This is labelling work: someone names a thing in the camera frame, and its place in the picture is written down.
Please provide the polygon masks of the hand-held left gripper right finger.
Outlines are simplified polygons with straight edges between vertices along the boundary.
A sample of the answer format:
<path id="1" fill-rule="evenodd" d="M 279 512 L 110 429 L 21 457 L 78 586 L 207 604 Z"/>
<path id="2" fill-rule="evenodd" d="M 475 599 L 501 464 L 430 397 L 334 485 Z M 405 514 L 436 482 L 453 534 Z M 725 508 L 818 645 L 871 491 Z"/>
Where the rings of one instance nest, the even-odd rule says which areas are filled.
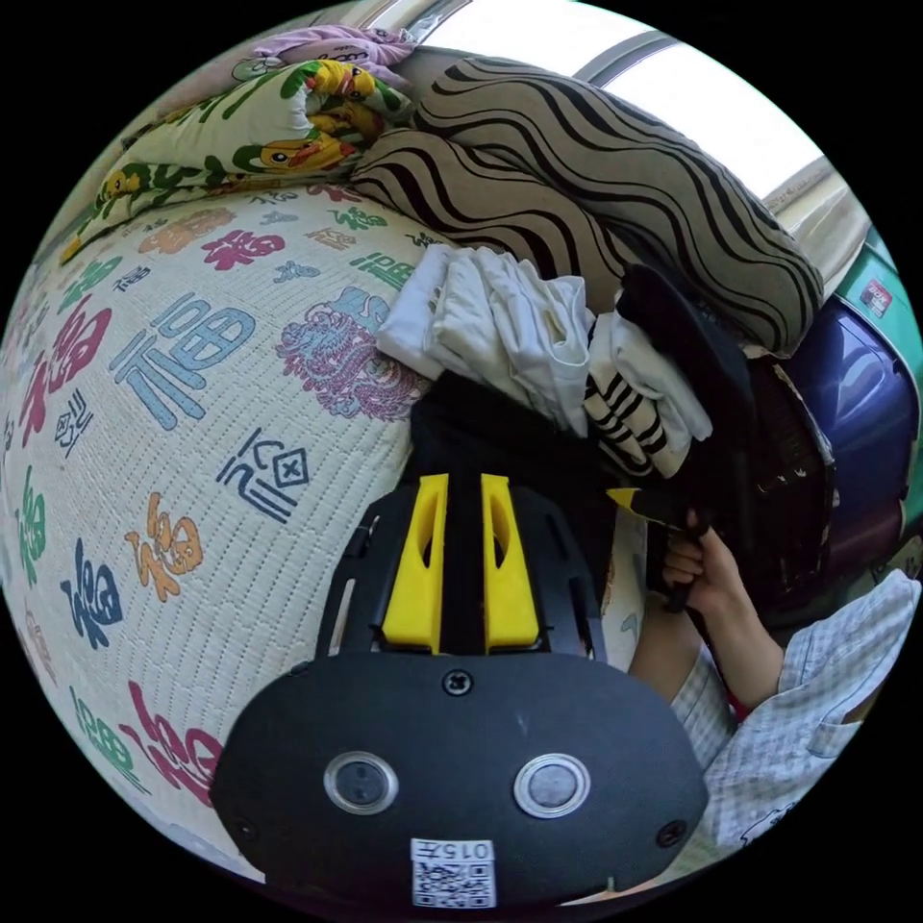
<path id="1" fill-rule="evenodd" d="M 481 476 L 487 647 L 531 647 L 538 618 L 509 479 Z"/>

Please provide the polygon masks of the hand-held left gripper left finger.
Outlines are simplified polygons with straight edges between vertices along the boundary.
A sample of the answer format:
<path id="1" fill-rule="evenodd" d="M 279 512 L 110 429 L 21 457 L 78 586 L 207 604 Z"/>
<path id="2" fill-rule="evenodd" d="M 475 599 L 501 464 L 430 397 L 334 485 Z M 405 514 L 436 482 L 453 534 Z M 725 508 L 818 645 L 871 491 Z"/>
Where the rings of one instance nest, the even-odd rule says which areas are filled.
<path id="1" fill-rule="evenodd" d="M 419 479 L 382 624 L 387 644 L 438 647 L 449 475 Z"/>

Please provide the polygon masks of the person's right hand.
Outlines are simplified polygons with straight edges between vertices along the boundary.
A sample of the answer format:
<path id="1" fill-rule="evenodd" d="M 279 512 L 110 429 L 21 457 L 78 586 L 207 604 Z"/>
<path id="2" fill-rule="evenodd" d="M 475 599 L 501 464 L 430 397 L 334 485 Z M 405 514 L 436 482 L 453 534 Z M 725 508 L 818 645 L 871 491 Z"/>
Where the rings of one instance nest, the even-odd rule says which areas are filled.
<path id="1" fill-rule="evenodd" d="M 706 618 L 724 614 L 733 601 L 736 564 L 713 527 L 697 511 L 667 542 L 662 576 L 670 611 L 692 609 Z"/>

